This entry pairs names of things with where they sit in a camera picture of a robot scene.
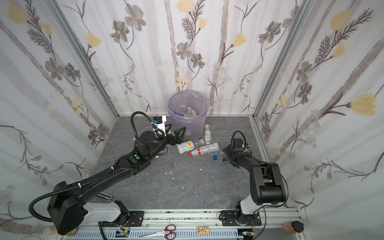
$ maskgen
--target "scissors blade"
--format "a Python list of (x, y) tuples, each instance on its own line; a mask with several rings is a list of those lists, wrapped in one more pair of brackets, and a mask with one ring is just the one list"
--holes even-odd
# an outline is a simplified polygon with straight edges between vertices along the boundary
[(170, 232), (162, 231), (162, 232), (155, 232), (147, 235), (143, 235), (141, 237), (156, 237), (156, 236), (164, 236), (165, 234), (169, 234)]

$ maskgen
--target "scissors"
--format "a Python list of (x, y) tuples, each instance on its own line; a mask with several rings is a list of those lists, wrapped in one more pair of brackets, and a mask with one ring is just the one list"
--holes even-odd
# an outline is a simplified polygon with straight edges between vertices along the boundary
[(175, 230), (176, 230), (176, 226), (173, 224), (170, 224), (170, 225), (166, 226), (166, 228), (162, 232), (147, 234), (147, 235), (143, 235), (141, 237), (164, 236), (167, 240), (174, 240), (176, 237), (176, 233), (174, 232)]

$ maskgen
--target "black jar lid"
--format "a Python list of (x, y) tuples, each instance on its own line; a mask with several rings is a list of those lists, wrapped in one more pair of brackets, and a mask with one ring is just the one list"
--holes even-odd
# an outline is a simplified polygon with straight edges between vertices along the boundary
[(302, 232), (304, 231), (304, 226), (301, 222), (299, 221), (293, 221), (292, 222), (292, 228), (296, 231), (296, 232)]

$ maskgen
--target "black mounting plate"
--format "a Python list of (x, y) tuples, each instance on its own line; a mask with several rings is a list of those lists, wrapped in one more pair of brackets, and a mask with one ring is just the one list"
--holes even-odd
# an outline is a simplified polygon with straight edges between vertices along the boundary
[[(144, 219), (144, 211), (129, 211), (129, 214), (131, 215), (131, 221), (129, 222), (130, 227), (141, 227), (141, 224)], [(103, 222), (101, 224), (102, 227), (119, 227), (114, 222)]]
[[(238, 223), (236, 221), (236, 213), (233, 210), (232, 211), (223, 210), (223, 211), (221, 211), (221, 213), (222, 213), (221, 214), (221, 216), (222, 216), (221, 222), (222, 222), (223, 226), (225, 226), (225, 227), (227, 227), (227, 226), (252, 226), (251, 222), (248, 222), (245, 225)], [(250, 215), (250, 219), (252, 219), (253, 224), (255, 226), (261, 226), (262, 225), (262, 221), (260, 219), (259, 212), (255, 213), (254, 215)]]

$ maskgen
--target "wall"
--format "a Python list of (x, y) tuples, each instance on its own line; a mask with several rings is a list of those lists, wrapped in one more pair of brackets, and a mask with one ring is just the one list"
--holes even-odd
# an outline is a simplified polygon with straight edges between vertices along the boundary
[(315, 1), (257, 116), (311, 239), (383, 239), (384, 3)]
[(29, 203), (90, 174), (114, 117), (44, 1), (0, 6), (0, 238), (48, 239)]
[(186, 90), (209, 114), (251, 114), (301, 1), (58, 3), (120, 114), (166, 113)]

